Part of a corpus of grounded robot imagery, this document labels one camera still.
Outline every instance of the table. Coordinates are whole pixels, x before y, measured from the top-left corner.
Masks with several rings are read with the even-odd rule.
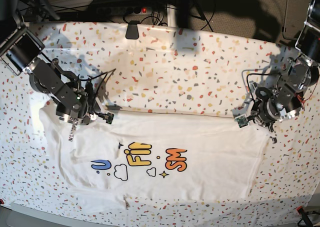
[[[116,68],[100,97],[108,108],[125,111],[232,118],[248,95],[242,75],[283,68],[288,57],[297,56],[294,49],[269,42],[165,26],[138,25],[138,40],[125,38],[126,24],[30,28],[46,45],[44,53],[59,58],[64,69],[86,77]],[[38,111],[49,98],[31,89],[28,76],[13,76],[3,63],[0,78],[0,197],[7,205],[115,226],[270,226],[297,222],[295,208],[307,204],[319,183],[318,86],[299,117],[275,125],[278,143],[265,147],[248,198],[134,198],[126,211],[87,214],[46,153]]]

